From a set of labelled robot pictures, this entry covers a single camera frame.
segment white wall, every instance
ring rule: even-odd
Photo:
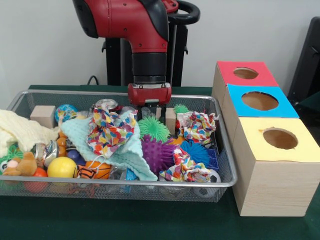
[[[212,86],[218,60],[265,61],[288,92],[319,0],[189,0],[183,86]],[[0,0],[0,108],[31,84],[106,83],[102,39],[87,37],[72,0]]]
[[[288,93],[320,0],[189,0],[201,10],[190,25],[184,86],[212,86],[217,61],[263,61]]]

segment metal basket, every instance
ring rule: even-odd
[[[29,118],[37,105],[60,106],[68,103],[76,106],[78,110],[88,110],[93,103],[106,98],[114,99],[123,106],[131,106],[126,93],[27,90],[19,93],[7,109],[22,117]],[[232,151],[219,104],[210,96],[173,95],[167,106],[173,108],[176,104],[183,104],[191,111],[205,111],[220,115],[216,133],[222,136],[220,143],[222,147],[217,156],[221,183],[0,175],[0,195],[218,202],[226,189],[237,181]]]

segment purple spiky ball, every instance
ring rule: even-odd
[[[165,143],[155,138],[151,140],[150,135],[144,135],[141,139],[143,158],[148,163],[151,172],[157,176],[160,171],[165,171],[175,165],[174,150],[177,146],[169,144],[170,142],[172,140]]]

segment red ball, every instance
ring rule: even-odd
[[[41,167],[38,167],[35,170],[35,173],[32,175],[32,177],[48,177],[47,172],[43,170]],[[43,190],[46,189],[48,183],[47,182],[34,182],[34,181],[25,181],[24,187],[27,189],[30,193],[41,193]]]

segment stacked wooden boxes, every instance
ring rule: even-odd
[[[320,148],[262,62],[218,62],[213,81],[238,170],[241,216],[304,216]]]

